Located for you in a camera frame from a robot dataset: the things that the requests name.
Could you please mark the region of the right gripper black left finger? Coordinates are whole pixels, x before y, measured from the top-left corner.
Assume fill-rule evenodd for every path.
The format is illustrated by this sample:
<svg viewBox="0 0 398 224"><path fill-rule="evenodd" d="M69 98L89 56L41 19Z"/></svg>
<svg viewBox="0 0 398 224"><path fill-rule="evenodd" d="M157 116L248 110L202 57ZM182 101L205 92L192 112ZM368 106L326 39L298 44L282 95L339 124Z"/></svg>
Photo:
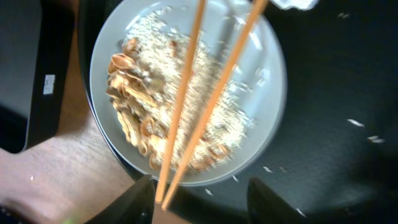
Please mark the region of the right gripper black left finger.
<svg viewBox="0 0 398 224"><path fill-rule="evenodd" d="M151 224L155 187L151 175L144 175L103 211L86 223Z"/></svg>

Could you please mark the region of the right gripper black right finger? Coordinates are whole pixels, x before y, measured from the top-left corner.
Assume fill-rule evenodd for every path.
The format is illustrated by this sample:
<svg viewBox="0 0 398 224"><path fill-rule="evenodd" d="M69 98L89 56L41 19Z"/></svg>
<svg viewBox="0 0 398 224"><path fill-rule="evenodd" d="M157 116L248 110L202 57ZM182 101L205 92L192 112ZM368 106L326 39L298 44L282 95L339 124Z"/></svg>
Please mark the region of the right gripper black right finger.
<svg viewBox="0 0 398 224"><path fill-rule="evenodd" d="M249 180L247 191L248 223L293 224L310 223L282 197L258 178Z"/></svg>

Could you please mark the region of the grey plate with food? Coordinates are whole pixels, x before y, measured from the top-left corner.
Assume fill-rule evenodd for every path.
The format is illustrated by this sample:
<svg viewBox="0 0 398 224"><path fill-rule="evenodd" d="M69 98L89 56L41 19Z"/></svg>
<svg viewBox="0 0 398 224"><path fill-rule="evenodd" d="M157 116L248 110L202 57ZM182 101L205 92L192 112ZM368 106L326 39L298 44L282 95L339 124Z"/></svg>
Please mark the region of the grey plate with food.
<svg viewBox="0 0 398 224"><path fill-rule="evenodd" d="M123 1L105 20L94 44L90 64L89 91L93 113L111 148L128 168L158 178L148 160L125 139L116 112L105 93L106 68L112 54L120 50L123 40L144 16L159 11L166 29L191 31L197 3L195 1ZM251 11L248 1L208 1L202 23L203 41L216 58L231 48ZM221 182L250 166L272 140L284 112L287 95L287 72L279 40L268 20L261 17L253 27L231 76L239 82L231 92L238 96L238 106L248 116L248 130L241 148L226 163L199 174L187 174L182 186L199 186Z"/></svg>

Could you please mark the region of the black rectangular bin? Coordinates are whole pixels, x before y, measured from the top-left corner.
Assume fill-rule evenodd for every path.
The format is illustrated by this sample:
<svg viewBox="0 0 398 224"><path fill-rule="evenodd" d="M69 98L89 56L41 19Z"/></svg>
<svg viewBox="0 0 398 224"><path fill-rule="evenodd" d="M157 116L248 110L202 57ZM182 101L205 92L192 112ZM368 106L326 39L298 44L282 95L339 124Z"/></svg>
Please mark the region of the black rectangular bin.
<svg viewBox="0 0 398 224"><path fill-rule="evenodd" d="M1 149L55 136L75 15L71 1L1 0Z"/></svg>

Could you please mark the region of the crumpled white napkin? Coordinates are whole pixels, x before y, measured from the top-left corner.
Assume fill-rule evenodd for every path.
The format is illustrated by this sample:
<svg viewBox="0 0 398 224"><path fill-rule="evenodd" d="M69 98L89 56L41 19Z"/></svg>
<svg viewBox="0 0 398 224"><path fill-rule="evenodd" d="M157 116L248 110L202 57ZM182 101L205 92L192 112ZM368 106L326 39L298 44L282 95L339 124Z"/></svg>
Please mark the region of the crumpled white napkin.
<svg viewBox="0 0 398 224"><path fill-rule="evenodd" d="M298 9L301 11L313 9L318 2L319 0L271 0L271 3L276 5L279 9Z"/></svg>

